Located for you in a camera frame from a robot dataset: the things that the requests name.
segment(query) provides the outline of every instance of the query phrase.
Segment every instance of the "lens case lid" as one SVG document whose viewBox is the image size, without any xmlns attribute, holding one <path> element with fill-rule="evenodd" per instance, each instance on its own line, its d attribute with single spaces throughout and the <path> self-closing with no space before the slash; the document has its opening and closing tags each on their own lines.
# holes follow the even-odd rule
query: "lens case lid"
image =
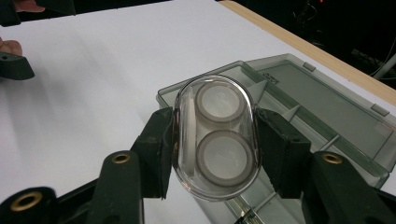
<svg viewBox="0 0 396 224">
<path fill-rule="evenodd" d="M 175 116 L 173 164 L 185 189 L 224 201 L 254 181 L 261 157 L 253 105 L 241 85 L 220 75 L 196 77 L 178 93 Z"/>
</svg>

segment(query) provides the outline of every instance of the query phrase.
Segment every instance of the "brass insert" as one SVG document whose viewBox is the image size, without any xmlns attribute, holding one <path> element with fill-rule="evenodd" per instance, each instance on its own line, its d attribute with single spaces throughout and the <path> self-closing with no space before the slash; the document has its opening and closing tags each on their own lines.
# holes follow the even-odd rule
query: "brass insert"
<svg viewBox="0 0 396 224">
<path fill-rule="evenodd" d="M 10 206 L 11 211 L 21 212 L 26 209 L 29 209 L 29 208 L 35 206 L 36 204 L 38 204 L 42 198 L 43 198 L 43 194 L 38 191 L 25 193 L 22 196 L 20 196 L 19 198 L 17 198 L 17 200 L 15 200 L 11 204 L 11 206 Z"/>
<path fill-rule="evenodd" d="M 330 153 L 323 154 L 322 159 L 332 164 L 340 164 L 343 162 L 339 156 Z"/>
<path fill-rule="evenodd" d="M 121 163 L 127 162 L 130 159 L 131 159 L 130 155 L 121 153 L 121 154 L 114 156 L 112 161 L 116 164 L 121 164 Z"/>
</svg>

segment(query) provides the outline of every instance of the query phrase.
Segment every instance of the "gray translucent plastic box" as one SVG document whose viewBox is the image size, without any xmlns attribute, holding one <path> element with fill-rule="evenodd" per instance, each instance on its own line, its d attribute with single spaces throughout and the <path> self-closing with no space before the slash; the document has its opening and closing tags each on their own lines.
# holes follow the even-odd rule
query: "gray translucent plastic box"
<svg viewBox="0 0 396 224">
<path fill-rule="evenodd" d="M 389 177 L 396 162 L 396 118 L 315 66 L 284 54 L 230 63 L 208 74 L 241 83 L 255 106 L 281 114 L 303 133 L 312 142 L 312 152 L 328 150 L 349 158 L 369 185 L 381 188 Z M 187 81 L 159 90 L 160 107 L 173 106 Z M 226 206 L 235 217 L 254 214 L 252 218 L 259 223 L 304 223 L 300 200 L 280 199 L 264 171 Z"/>
</svg>

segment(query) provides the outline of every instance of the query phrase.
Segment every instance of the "wooden table edge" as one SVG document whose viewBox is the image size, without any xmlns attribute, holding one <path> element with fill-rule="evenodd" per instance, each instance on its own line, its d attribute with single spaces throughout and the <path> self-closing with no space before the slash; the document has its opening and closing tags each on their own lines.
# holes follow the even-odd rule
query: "wooden table edge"
<svg viewBox="0 0 396 224">
<path fill-rule="evenodd" d="M 239 16 L 259 26 L 264 31 L 293 46 L 308 57 L 332 69 L 336 74 L 346 78 L 348 81 L 357 84 L 358 86 L 387 101 L 388 103 L 396 105 L 396 90 L 393 88 L 372 77 L 367 76 L 358 69 L 342 62 L 331 54 L 311 45 L 310 43 L 301 39 L 299 36 L 292 34 L 291 32 L 283 29 L 271 21 L 268 21 L 259 14 L 239 5 L 234 1 L 225 0 L 219 3 L 235 12 Z"/>
</svg>

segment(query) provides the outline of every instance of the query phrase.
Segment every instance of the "circular compartment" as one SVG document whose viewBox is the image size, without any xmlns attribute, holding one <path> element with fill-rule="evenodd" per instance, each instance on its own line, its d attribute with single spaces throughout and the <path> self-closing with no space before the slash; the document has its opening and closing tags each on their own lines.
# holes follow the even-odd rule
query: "circular compartment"
<svg viewBox="0 0 396 224">
<path fill-rule="evenodd" d="M 215 185 L 245 184 L 253 166 L 253 152 L 247 141 L 230 130 L 209 133 L 197 148 L 197 165 L 203 177 Z"/>
<path fill-rule="evenodd" d="M 206 119 L 228 122 L 241 116 L 245 99 L 234 85 L 214 81 L 206 83 L 196 94 L 196 107 Z"/>
</svg>

